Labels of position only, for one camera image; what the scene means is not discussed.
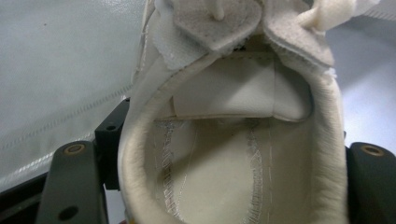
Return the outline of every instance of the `shoe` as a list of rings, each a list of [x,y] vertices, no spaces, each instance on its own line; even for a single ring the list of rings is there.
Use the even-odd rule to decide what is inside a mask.
[[[319,31],[347,16],[308,9],[147,2],[119,151],[130,222],[347,223],[341,96]]]

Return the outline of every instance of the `shoelace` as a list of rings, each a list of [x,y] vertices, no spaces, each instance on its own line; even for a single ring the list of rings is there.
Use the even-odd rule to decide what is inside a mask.
[[[204,0],[209,13],[217,21],[224,18],[224,0]],[[315,0],[312,8],[297,17],[305,28],[327,31],[359,16],[378,4],[380,0]]]

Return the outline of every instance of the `shoe tongue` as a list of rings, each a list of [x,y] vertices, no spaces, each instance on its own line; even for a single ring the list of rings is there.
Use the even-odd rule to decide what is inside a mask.
[[[183,85],[159,118],[300,121],[311,110],[309,86],[273,53],[234,52]]]

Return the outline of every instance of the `insole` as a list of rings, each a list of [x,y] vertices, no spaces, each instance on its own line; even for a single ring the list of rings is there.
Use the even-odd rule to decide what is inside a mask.
[[[306,223],[310,121],[156,121],[148,134],[148,186],[186,223]]]

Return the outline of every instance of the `brass screw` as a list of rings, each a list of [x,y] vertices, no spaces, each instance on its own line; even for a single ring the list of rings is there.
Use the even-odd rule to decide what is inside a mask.
[[[385,154],[384,151],[378,147],[362,146],[361,150],[363,150],[367,154],[377,157],[382,157]]]
[[[75,144],[70,147],[67,147],[64,150],[64,154],[66,154],[68,156],[76,155],[76,154],[80,153],[82,150],[84,150],[84,148],[85,148],[85,146],[82,144]]]

